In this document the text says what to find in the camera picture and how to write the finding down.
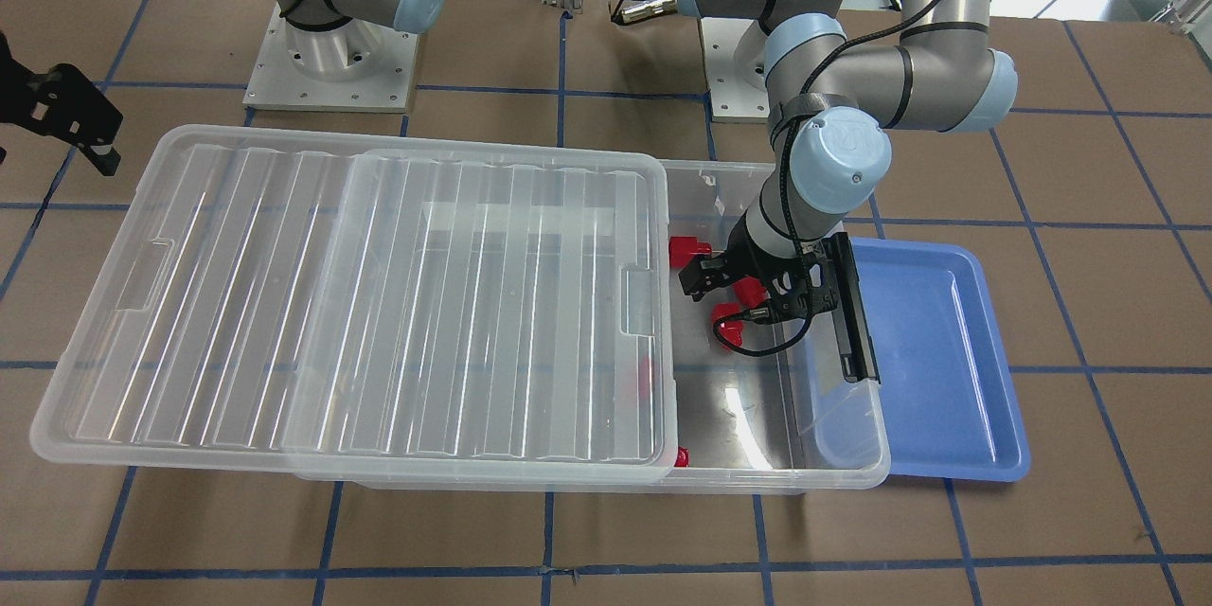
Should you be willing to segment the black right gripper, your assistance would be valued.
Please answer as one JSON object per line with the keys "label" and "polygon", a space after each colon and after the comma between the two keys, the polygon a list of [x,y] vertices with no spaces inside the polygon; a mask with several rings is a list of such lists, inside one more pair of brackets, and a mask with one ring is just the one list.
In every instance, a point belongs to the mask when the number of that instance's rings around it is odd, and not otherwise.
{"label": "black right gripper", "polygon": [[114,176],[122,156],[116,143],[122,113],[78,65],[58,63],[36,74],[18,62],[1,35],[1,118],[35,135],[57,137],[82,152],[103,176]]}

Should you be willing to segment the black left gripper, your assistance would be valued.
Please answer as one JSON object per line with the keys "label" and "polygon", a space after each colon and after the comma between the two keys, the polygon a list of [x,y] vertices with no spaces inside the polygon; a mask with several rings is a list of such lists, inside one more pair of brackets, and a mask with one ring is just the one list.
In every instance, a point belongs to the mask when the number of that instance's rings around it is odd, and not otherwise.
{"label": "black left gripper", "polygon": [[[702,301],[713,291],[731,288],[742,278],[756,278],[767,290],[768,301],[761,307],[743,309],[744,321],[774,325],[804,320],[810,324],[814,316],[835,308],[821,278],[824,256],[819,242],[821,239],[804,244],[799,251],[793,248],[788,257],[776,256],[760,247],[748,225],[733,225],[726,247],[713,251],[709,257],[693,258],[678,270],[678,282],[684,295]],[[743,347],[744,321],[720,320],[719,343],[728,348]]]}

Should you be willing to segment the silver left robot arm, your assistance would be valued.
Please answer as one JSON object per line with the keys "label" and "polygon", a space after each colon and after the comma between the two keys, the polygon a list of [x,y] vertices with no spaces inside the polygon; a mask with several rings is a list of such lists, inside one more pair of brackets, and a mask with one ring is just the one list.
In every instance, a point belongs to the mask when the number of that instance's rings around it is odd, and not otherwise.
{"label": "silver left robot arm", "polygon": [[848,38],[844,0],[676,0],[693,18],[754,21],[762,32],[774,173],[724,253],[680,273],[701,301],[744,278],[768,299],[758,324],[810,324],[836,307],[827,235],[867,202],[891,166],[890,131],[979,132],[1007,115],[1014,61],[989,44],[991,0],[901,0],[901,22]]}

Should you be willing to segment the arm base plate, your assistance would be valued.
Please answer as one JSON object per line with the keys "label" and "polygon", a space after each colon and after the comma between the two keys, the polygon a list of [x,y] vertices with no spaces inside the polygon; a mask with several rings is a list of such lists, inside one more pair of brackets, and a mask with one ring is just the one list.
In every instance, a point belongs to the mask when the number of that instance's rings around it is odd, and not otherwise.
{"label": "arm base plate", "polygon": [[257,112],[405,114],[421,38],[366,21],[303,32],[273,7],[242,104]]}
{"label": "arm base plate", "polygon": [[839,21],[822,13],[793,16],[768,35],[758,21],[701,19],[711,116],[724,122],[765,122],[770,114],[766,59],[779,63],[799,46],[824,36],[840,42],[846,38]]}

